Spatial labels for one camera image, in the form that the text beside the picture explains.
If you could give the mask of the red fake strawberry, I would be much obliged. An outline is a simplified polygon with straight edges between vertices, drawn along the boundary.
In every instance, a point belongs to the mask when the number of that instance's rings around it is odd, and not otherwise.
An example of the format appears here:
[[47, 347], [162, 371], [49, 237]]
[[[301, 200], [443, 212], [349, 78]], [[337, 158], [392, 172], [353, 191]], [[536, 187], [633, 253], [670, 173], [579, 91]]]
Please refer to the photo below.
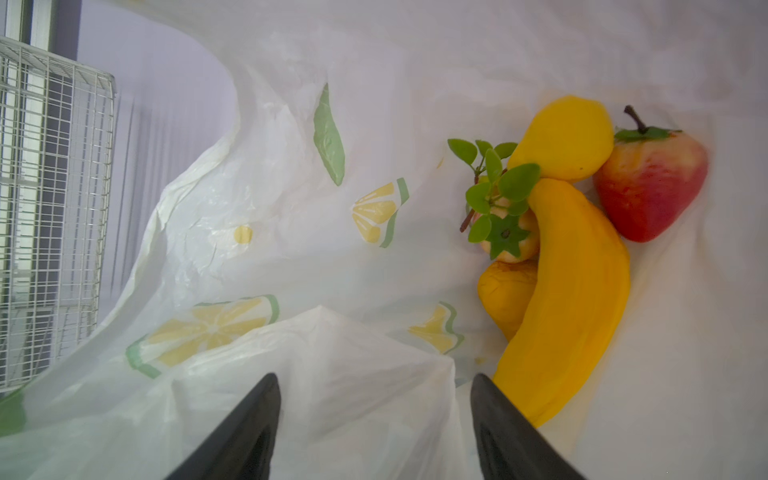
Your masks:
[[635, 127], [614, 134], [613, 151], [593, 184], [618, 233], [646, 243], [672, 226], [699, 195], [709, 155], [682, 130], [648, 125], [631, 105], [624, 113]]

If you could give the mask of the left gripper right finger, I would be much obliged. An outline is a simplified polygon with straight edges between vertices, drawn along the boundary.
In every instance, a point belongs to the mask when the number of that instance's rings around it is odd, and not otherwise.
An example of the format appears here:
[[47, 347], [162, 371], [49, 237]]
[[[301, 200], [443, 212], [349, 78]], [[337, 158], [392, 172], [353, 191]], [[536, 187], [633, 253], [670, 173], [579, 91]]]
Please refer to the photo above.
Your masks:
[[472, 381], [470, 407], [485, 479], [584, 479], [485, 374]]

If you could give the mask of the white lemon print plastic bag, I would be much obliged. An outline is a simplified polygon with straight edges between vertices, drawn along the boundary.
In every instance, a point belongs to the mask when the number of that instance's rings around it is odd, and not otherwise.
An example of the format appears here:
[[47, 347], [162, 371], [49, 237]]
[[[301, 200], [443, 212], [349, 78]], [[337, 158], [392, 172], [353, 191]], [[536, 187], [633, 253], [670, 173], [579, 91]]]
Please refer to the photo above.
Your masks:
[[763, 1], [126, 1], [226, 68], [234, 129], [163, 191], [115, 308], [1, 407], [5, 479], [161, 479], [268, 373], [274, 479], [477, 479], [507, 343], [460, 232], [451, 138], [571, 94], [709, 151], [628, 243], [623, 318], [542, 427], [590, 479], [767, 475]]

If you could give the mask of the yellow fake banana bunch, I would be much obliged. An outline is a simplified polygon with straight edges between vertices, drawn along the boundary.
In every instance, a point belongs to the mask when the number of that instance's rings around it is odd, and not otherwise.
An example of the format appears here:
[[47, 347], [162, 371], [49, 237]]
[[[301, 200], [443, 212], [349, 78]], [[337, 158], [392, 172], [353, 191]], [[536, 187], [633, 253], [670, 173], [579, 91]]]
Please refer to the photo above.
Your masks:
[[610, 344], [629, 297], [630, 257], [571, 184], [543, 179], [528, 203], [540, 229], [537, 284], [493, 381], [539, 427], [579, 392]]

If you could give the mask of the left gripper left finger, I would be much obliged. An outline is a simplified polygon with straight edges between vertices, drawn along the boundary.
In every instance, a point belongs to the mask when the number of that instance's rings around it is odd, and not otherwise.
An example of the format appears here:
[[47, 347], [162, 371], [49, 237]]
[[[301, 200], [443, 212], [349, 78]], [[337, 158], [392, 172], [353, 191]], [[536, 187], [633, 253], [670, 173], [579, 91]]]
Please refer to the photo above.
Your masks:
[[280, 408], [278, 377], [269, 373], [167, 479], [267, 480]]

